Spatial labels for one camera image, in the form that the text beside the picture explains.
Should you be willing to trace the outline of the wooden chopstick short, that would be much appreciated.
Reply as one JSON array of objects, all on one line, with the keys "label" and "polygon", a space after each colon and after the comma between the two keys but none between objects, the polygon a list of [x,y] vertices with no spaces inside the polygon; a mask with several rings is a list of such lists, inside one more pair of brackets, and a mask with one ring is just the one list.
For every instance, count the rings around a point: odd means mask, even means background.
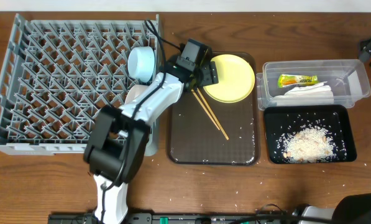
[{"label": "wooden chopstick short", "polygon": [[209,117],[209,119],[213,122],[213,124],[215,125],[215,127],[220,130],[219,126],[217,125],[217,123],[215,122],[214,118],[211,116],[210,112],[208,111],[208,109],[205,107],[204,103],[201,101],[201,99],[199,98],[199,96],[196,94],[196,92],[194,90],[191,90],[193,96],[196,98],[196,100],[198,101],[198,103],[201,105],[202,109],[204,110],[204,112],[207,114],[207,116]]}]

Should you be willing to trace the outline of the wooden chopstick long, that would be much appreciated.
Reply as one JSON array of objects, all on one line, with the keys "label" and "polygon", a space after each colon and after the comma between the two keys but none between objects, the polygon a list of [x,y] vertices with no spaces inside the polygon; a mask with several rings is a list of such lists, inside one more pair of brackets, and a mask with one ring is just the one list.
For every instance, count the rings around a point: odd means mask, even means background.
[{"label": "wooden chopstick long", "polygon": [[224,137],[226,138],[226,140],[228,141],[229,140],[229,136],[227,135],[227,133],[225,132],[224,128],[221,126],[218,118],[216,117],[216,115],[214,114],[213,110],[211,109],[211,107],[209,106],[207,100],[205,99],[205,97],[203,96],[203,94],[201,93],[201,91],[199,90],[199,88],[196,89],[196,92],[198,93],[200,99],[203,101],[203,104],[205,105],[205,107],[207,108],[207,110],[209,111],[210,115],[212,116],[214,122],[217,124],[218,128],[221,130],[221,132],[223,133]]}]

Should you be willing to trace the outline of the yellow round plate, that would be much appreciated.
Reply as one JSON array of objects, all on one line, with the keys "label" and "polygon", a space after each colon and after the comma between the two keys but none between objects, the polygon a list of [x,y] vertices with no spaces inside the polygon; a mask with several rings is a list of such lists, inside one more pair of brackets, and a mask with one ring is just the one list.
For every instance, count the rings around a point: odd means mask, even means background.
[{"label": "yellow round plate", "polygon": [[212,58],[218,73],[218,83],[204,86],[204,91],[221,103],[236,103],[246,99],[255,85],[255,73],[246,60],[222,54]]}]

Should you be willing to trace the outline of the light blue bowl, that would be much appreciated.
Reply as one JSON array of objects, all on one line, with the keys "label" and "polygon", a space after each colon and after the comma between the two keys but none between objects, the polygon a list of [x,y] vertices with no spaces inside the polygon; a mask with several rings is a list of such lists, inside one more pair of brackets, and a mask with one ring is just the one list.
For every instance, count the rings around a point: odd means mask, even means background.
[{"label": "light blue bowl", "polygon": [[142,83],[150,81],[155,68],[155,54],[151,47],[136,47],[131,50],[127,61],[129,76]]}]

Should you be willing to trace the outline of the white pink shallow bowl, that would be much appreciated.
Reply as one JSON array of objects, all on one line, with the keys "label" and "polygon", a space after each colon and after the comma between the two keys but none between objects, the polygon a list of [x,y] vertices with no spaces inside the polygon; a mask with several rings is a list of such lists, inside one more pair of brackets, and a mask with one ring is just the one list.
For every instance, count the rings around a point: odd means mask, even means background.
[{"label": "white pink shallow bowl", "polygon": [[125,98],[124,104],[128,104],[141,95],[146,89],[148,88],[147,85],[134,85],[127,93]]}]

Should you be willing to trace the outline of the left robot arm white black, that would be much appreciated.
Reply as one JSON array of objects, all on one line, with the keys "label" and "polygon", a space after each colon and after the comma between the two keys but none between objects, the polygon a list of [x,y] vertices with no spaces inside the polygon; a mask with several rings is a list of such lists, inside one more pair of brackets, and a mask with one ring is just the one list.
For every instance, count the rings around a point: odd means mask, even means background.
[{"label": "left robot arm white black", "polygon": [[211,47],[189,39],[164,60],[155,80],[130,103],[104,106],[83,153],[98,190],[94,223],[121,223],[127,188],[140,169],[155,120],[184,92],[219,82]]}]

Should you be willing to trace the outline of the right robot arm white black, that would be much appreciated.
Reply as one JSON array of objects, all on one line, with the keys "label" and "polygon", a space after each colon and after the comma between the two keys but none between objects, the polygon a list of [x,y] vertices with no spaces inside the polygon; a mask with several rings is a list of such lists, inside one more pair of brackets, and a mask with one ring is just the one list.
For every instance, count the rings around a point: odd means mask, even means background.
[{"label": "right robot arm white black", "polygon": [[[371,39],[360,41],[359,60],[371,60]],[[347,196],[334,210],[305,206],[295,210],[291,217],[293,223],[371,223],[371,193]]]}]

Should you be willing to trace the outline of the clear plastic waste bin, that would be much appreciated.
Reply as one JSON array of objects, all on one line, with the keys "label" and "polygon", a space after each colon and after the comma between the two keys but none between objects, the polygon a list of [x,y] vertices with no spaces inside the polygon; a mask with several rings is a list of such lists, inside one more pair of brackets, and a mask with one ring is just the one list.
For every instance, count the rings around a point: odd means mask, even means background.
[{"label": "clear plastic waste bin", "polygon": [[293,85],[279,88],[278,78],[281,74],[307,75],[318,77],[318,83],[326,82],[334,93],[332,105],[342,105],[351,108],[355,102],[371,95],[371,87],[364,64],[360,60],[299,60],[267,62],[263,72],[256,74],[257,100],[260,110],[276,106],[271,100],[278,95],[284,95]]}]

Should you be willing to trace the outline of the black waste tray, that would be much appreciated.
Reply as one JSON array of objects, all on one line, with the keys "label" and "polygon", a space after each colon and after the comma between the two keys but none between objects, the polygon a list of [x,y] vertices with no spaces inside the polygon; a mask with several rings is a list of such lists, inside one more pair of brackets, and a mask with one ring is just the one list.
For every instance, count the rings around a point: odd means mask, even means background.
[{"label": "black waste tray", "polygon": [[282,126],[289,125],[301,126],[304,121],[316,122],[323,120],[324,124],[334,126],[336,130],[341,130],[348,156],[343,161],[352,162],[357,158],[352,129],[350,126],[349,115],[345,107],[341,105],[320,105],[320,106],[281,106],[267,108],[263,113],[265,122],[265,137],[269,159],[275,164],[285,164],[283,159],[273,158],[273,134],[278,133]]}]

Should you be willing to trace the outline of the white crumpled napkin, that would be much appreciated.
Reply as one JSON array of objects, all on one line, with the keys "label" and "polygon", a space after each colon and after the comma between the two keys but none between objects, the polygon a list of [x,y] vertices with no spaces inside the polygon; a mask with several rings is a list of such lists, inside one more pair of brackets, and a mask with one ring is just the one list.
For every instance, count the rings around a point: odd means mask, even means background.
[{"label": "white crumpled napkin", "polygon": [[278,95],[271,100],[276,106],[309,106],[331,105],[334,103],[334,93],[326,82],[311,86],[294,87],[284,95]]}]

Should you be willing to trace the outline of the dark brown serving tray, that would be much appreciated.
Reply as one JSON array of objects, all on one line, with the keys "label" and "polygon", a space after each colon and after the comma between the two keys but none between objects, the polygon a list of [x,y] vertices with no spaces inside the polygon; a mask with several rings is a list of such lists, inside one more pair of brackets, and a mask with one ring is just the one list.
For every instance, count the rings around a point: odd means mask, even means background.
[{"label": "dark brown serving tray", "polygon": [[[239,56],[255,73],[255,60],[245,52],[215,52]],[[199,90],[229,136],[227,141],[202,109],[192,92],[185,92],[172,105],[167,155],[177,164],[250,166],[260,155],[257,89],[244,100],[221,103]]]}]

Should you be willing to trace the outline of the yellow green snack wrapper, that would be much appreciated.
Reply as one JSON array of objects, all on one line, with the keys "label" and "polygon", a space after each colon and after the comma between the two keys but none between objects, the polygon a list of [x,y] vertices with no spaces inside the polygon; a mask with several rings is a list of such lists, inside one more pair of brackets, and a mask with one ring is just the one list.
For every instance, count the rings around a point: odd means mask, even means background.
[{"label": "yellow green snack wrapper", "polygon": [[281,74],[278,78],[277,85],[279,88],[284,88],[293,85],[309,86],[317,84],[318,82],[318,77],[316,75],[307,76]]}]

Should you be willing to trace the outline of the spilled rice pile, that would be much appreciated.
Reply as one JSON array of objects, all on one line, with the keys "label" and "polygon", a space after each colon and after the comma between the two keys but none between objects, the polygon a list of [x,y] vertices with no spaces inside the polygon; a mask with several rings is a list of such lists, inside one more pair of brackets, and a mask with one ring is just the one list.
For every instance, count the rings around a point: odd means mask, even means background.
[{"label": "spilled rice pile", "polygon": [[282,126],[273,139],[273,158],[285,164],[337,162],[348,156],[342,131],[321,119],[304,121],[299,127]]}]

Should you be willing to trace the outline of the grey plastic dish rack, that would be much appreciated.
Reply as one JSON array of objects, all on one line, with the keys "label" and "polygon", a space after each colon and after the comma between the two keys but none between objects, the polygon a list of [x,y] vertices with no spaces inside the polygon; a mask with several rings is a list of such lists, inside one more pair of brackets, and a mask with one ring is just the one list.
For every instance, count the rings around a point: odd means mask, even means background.
[{"label": "grey plastic dish rack", "polygon": [[0,151],[50,156],[82,153],[100,109],[124,104],[140,80],[131,50],[160,58],[160,23],[28,21],[17,15],[0,72]]}]

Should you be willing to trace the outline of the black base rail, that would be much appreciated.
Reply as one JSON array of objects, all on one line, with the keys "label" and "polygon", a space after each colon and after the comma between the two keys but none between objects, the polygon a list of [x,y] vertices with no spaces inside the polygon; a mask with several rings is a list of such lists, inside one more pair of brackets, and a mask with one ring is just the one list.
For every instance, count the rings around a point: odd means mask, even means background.
[{"label": "black base rail", "polygon": [[[153,214],[153,213],[130,213],[121,221],[121,224],[225,224],[236,220],[254,217],[255,214],[246,216],[235,215],[200,215],[200,214]],[[48,224],[92,224],[99,223],[92,213],[83,214],[51,214],[47,218]]]}]

